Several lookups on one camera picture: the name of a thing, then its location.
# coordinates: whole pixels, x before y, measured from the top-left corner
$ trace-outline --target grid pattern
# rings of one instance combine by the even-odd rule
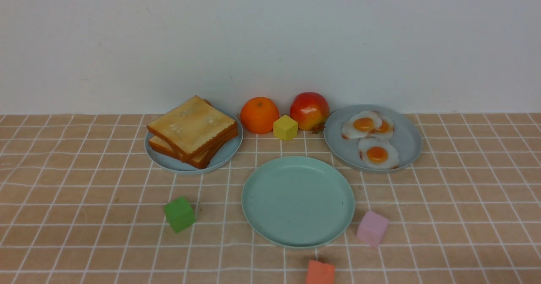
[[[320,134],[246,132],[223,168],[176,176],[145,155],[155,117],[0,115],[0,283],[301,284],[309,259],[341,284],[541,283],[541,114],[408,115],[424,151],[391,175],[347,168]],[[242,214],[247,177],[289,155],[351,184],[353,223],[328,246],[273,246]],[[197,223],[176,235],[162,205],[178,196]],[[379,249],[355,237],[367,210],[391,221]]]

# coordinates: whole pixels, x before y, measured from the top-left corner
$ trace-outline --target apple stem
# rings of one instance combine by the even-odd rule
[[[322,131],[325,128],[325,124],[318,124],[317,126],[311,129],[312,134],[318,134],[319,131]]]

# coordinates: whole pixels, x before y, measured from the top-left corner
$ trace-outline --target empty plate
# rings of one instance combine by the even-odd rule
[[[323,161],[291,156],[261,165],[242,190],[242,211],[274,244],[315,248],[340,236],[355,211],[346,178]]]
[[[344,122],[351,116],[363,111],[380,112],[394,122],[394,135],[389,142],[398,151],[398,168],[391,170],[370,168],[360,158],[359,151],[357,150],[359,140],[342,138],[342,125]],[[333,112],[325,123],[323,135],[327,145],[331,148],[332,153],[340,159],[342,163],[348,167],[364,172],[396,172],[413,163],[419,157],[423,149],[423,138],[421,137],[421,133],[411,120],[392,109],[371,104],[352,105]]]

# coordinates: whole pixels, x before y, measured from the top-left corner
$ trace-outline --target pink cube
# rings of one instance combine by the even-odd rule
[[[377,248],[387,231],[387,225],[389,225],[389,220],[377,213],[368,211],[361,224],[359,224],[357,238],[371,247]]]

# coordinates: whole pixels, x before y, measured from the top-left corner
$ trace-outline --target red apple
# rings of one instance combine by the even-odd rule
[[[314,92],[300,93],[290,108],[290,117],[299,124],[299,128],[312,131],[313,134],[325,127],[329,113],[329,104],[325,98]]]

